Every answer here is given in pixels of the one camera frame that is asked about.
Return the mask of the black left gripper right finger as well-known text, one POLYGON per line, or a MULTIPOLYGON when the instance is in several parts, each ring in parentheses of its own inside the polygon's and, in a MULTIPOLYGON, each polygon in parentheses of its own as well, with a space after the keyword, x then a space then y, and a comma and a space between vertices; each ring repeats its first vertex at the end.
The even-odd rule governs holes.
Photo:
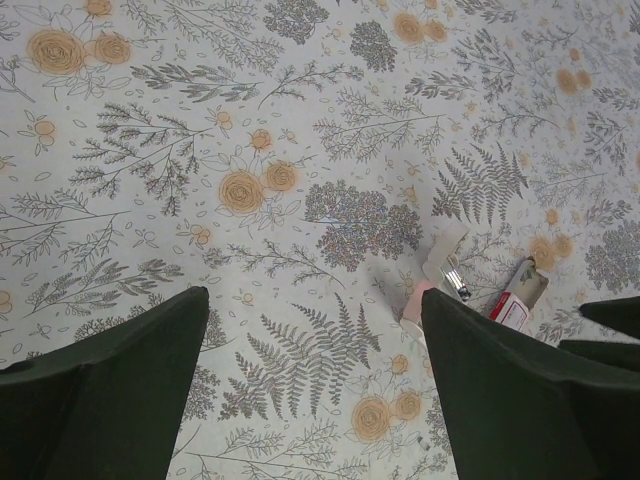
POLYGON ((461 479, 635 479, 639 373, 560 350, 446 294, 422 323, 461 479))

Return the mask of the red white staples box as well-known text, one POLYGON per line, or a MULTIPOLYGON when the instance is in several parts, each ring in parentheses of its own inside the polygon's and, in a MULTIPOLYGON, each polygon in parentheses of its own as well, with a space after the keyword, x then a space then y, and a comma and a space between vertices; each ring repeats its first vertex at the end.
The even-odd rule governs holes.
POLYGON ((549 279, 538 271, 535 260, 532 257, 524 259, 489 318, 496 323, 521 331, 548 284, 549 279))

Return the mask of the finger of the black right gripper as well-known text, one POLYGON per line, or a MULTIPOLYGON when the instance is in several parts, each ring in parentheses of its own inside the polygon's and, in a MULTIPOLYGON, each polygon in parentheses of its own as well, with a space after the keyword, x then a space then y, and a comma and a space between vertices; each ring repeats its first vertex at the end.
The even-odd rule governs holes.
POLYGON ((640 372, 640 346, 633 343, 619 343, 594 340, 562 340, 560 350, 601 364, 640 372))
POLYGON ((601 326, 640 338, 640 299, 638 296, 583 304, 580 314, 601 326))

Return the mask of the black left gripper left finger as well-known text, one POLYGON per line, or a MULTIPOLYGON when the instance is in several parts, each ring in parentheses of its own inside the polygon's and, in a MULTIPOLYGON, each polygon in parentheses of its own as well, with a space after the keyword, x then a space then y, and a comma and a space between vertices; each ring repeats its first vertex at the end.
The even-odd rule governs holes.
POLYGON ((192 287, 1 372, 4 479, 163 479, 204 339, 192 287))

